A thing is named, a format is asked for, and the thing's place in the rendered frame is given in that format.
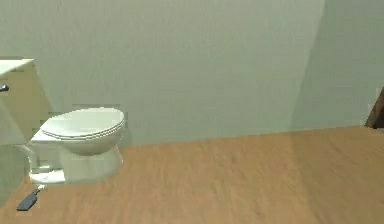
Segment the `white toilet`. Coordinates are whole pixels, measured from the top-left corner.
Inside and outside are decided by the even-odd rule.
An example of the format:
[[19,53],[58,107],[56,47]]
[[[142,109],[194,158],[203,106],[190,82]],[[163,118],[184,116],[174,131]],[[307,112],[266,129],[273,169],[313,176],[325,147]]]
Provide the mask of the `white toilet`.
[[0,58],[0,145],[26,154],[33,183],[94,182],[115,174],[123,164],[124,129],[124,113],[112,107],[54,113],[35,61]]

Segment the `brown wooden door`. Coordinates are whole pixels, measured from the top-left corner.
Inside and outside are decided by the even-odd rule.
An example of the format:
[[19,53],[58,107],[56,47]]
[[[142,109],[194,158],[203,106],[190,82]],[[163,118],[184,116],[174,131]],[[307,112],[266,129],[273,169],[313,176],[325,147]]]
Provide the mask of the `brown wooden door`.
[[384,129],[384,87],[378,93],[365,126],[372,129]]

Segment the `black toilet brush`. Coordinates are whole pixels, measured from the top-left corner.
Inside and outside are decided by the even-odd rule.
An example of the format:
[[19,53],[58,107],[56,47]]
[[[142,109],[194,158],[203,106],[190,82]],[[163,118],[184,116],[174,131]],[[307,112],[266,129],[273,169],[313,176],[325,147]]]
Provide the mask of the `black toilet brush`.
[[38,200],[38,194],[45,189],[45,185],[39,185],[29,193],[16,207],[17,211],[29,211]]

